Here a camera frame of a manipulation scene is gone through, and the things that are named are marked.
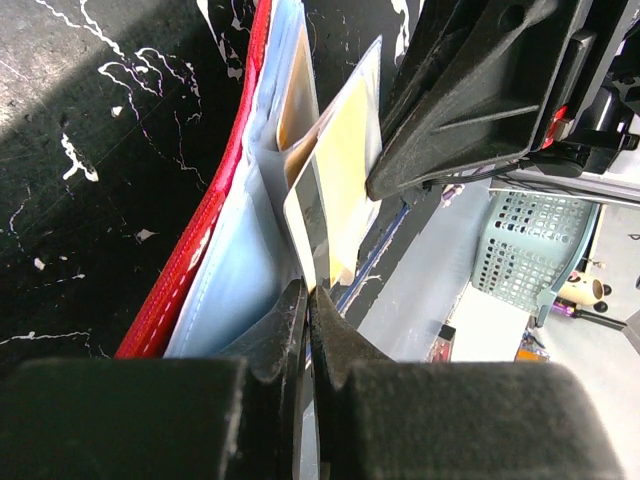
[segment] table surface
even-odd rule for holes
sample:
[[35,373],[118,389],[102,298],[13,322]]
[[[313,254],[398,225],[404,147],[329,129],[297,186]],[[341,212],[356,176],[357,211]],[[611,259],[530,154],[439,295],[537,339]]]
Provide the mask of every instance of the table surface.
[[[384,98],[422,1],[304,3],[320,107],[378,35]],[[254,11],[2,2],[1,364],[113,355],[219,164]]]

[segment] red wallet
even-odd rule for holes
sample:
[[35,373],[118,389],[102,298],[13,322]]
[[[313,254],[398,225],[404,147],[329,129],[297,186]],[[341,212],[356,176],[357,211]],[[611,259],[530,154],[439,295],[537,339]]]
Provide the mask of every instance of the red wallet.
[[271,0],[260,0],[249,38],[240,106],[220,167],[120,344],[116,358],[158,357],[169,342],[242,156],[242,134],[264,61],[270,17]]

